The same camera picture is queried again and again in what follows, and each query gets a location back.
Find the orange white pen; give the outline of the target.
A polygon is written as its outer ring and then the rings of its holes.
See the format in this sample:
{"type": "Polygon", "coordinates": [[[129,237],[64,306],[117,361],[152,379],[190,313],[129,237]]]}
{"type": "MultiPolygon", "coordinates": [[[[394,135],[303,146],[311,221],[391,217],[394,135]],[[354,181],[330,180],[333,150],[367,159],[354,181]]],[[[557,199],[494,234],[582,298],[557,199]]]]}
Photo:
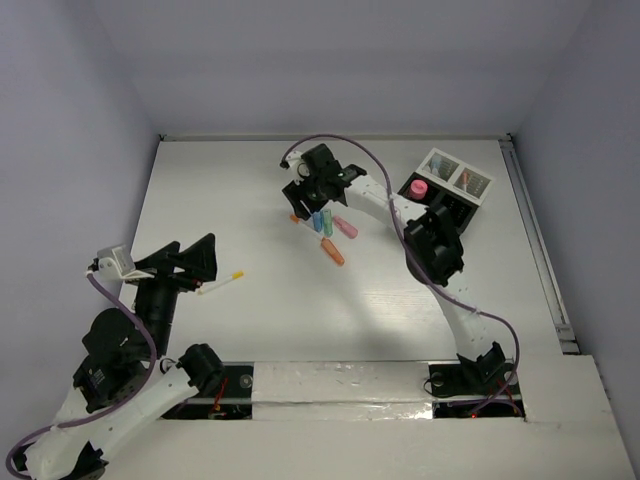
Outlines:
{"type": "Polygon", "coordinates": [[[300,228],[303,229],[303,231],[308,234],[313,236],[315,239],[317,239],[318,241],[322,241],[324,236],[317,232],[313,227],[311,227],[310,225],[308,225],[305,221],[301,220],[300,218],[298,218],[297,216],[295,216],[294,214],[290,214],[289,215],[289,219],[296,225],[298,225],[300,228]]]}

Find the pink capped highlighter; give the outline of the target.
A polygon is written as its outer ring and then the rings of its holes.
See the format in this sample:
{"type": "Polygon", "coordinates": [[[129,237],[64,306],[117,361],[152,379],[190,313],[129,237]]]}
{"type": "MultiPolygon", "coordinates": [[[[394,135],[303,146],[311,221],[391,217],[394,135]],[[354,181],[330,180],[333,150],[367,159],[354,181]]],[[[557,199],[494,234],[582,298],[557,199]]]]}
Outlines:
{"type": "Polygon", "coordinates": [[[412,200],[422,200],[425,198],[428,189],[429,185],[425,181],[414,179],[409,185],[408,196],[412,200]]]}

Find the pink white pen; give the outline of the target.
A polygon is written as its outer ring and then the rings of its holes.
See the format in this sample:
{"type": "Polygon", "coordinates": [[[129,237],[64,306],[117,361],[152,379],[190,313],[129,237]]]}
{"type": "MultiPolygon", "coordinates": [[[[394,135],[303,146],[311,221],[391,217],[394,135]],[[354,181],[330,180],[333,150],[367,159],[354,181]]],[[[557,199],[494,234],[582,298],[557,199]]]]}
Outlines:
{"type": "Polygon", "coordinates": [[[465,192],[471,192],[474,185],[474,175],[469,170],[464,170],[460,177],[460,188],[465,192]]]}

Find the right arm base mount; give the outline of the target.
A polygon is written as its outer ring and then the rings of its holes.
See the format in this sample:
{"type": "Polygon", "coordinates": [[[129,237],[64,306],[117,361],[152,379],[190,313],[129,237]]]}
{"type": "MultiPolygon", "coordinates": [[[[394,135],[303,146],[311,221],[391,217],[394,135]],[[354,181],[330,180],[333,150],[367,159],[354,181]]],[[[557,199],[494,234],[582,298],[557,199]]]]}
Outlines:
{"type": "Polygon", "coordinates": [[[524,418],[518,379],[507,362],[487,383],[474,386],[458,363],[432,363],[423,390],[432,398],[435,419],[524,418]]]}

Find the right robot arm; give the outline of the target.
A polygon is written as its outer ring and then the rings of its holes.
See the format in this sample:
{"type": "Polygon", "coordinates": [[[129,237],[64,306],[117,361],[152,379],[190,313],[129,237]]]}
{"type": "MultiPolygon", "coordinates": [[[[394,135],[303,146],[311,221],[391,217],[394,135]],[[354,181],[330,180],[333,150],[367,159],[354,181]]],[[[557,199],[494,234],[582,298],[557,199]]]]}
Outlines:
{"type": "Polygon", "coordinates": [[[305,152],[287,150],[280,167],[292,176],[283,194],[299,218],[307,220],[338,202],[395,231],[408,270],[436,296],[453,334],[462,384],[476,395],[488,393],[505,355],[472,305],[463,278],[463,246],[449,210],[395,194],[365,169],[341,165],[324,143],[305,152]]]}

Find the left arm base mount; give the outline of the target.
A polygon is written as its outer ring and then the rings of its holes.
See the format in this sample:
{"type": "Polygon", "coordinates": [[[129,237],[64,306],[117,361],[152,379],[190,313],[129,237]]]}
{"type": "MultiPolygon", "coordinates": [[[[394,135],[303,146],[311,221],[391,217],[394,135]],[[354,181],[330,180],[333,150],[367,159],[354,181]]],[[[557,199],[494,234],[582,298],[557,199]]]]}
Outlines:
{"type": "Polygon", "coordinates": [[[197,394],[172,407],[164,420],[250,420],[253,416],[254,364],[226,366],[223,383],[207,395],[197,394]]]}

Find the yellow white pen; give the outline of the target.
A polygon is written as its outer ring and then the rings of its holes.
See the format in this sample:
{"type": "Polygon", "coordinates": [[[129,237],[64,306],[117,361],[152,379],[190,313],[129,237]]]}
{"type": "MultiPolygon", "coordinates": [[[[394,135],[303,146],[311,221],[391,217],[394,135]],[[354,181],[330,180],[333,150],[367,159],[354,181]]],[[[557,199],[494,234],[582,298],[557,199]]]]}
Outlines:
{"type": "Polygon", "coordinates": [[[222,279],[213,281],[211,283],[204,284],[197,290],[198,295],[206,295],[210,292],[213,292],[223,286],[226,286],[244,276],[244,272],[242,270],[236,271],[230,275],[225,276],[222,279]]]}

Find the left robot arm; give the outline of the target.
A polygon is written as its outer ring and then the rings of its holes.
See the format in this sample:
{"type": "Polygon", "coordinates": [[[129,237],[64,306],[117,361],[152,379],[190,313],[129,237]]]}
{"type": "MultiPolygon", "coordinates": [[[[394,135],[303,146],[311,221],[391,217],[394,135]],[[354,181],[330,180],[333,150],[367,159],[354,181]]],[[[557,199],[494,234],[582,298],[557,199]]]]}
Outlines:
{"type": "Polygon", "coordinates": [[[216,238],[182,248],[172,241],[135,261],[124,245],[104,248],[85,276],[111,302],[93,320],[86,356],[50,425],[9,451],[18,479],[98,479],[116,453],[149,424],[196,395],[218,393],[225,366],[206,343],[193,344],[153,375],[167,352],[179,294],[215,281],[216,238]]]}

